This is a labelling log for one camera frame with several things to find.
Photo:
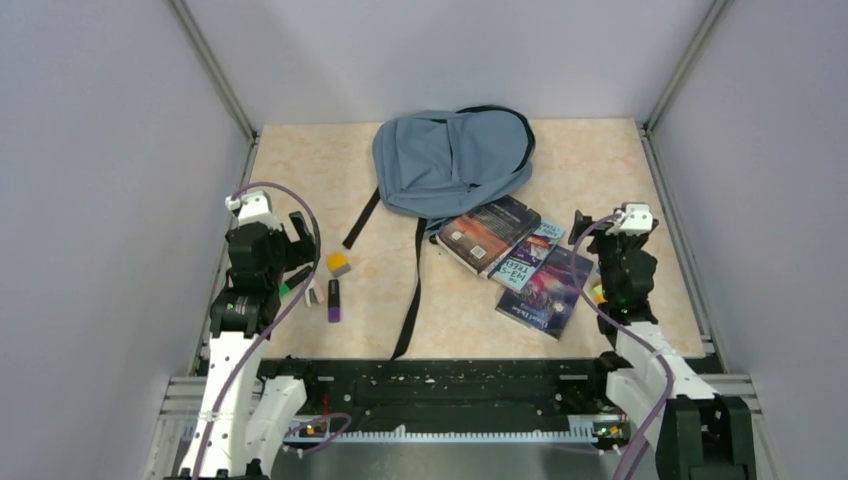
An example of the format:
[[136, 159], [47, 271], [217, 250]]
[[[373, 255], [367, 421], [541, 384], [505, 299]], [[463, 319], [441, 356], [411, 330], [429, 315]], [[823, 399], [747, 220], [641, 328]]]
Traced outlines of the dark orange thick book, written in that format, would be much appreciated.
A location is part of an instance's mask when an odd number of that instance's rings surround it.
[[512, 196], [480, 205], [447, 223], [436, 242], [477, 276], [490, 278], [541, 224], [541, 215]]

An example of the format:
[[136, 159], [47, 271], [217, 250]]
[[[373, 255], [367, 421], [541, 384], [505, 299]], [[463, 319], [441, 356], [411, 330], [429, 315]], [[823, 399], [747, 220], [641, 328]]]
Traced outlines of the blue grey backpack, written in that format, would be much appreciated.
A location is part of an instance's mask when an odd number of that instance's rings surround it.
[[377, 187], [342, 242], [351, 249], [378, 204], [416, 220], [414, 271], [443, 225], [505, 197], [532, 176], [528, 119], [499, 105], [427, 110], [381, 125], [372, 142]]

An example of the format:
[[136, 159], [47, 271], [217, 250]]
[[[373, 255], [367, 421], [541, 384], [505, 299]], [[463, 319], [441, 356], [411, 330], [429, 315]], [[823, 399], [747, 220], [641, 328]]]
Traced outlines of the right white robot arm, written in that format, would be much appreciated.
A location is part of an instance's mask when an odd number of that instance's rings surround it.
[[658, 261], [644, 246], [658, 225], [647, 204], [630, 202], [598, 220], [576, 212], [567, 240], [587, 242], [598, 260], [604, 300], [588, 305], [613, 347], [587, 400], [600, 412], [619, 408], [636, 427], [613, 476], [632, 478], [652, 452], [660, 479], [755, 479], [749, 405], [702, 379], [653, 314]]

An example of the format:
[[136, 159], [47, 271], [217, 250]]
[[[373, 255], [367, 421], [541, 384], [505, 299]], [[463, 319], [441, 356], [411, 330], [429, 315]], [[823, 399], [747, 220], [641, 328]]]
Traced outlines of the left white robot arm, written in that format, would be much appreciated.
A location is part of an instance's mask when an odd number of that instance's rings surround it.
[[303, 375], [277, 376], [255, 394], [259, 367], [279, 313], [289, 271], [313, 275], [320, 231], [293, 212], [291, 241], [273, 213], [240, 207], [226, 235], [229, 267], [210, 307], [209, 364], [194, 435], [177, 479], [267, 479], [296, 413], [319, 404], [320, 386]]

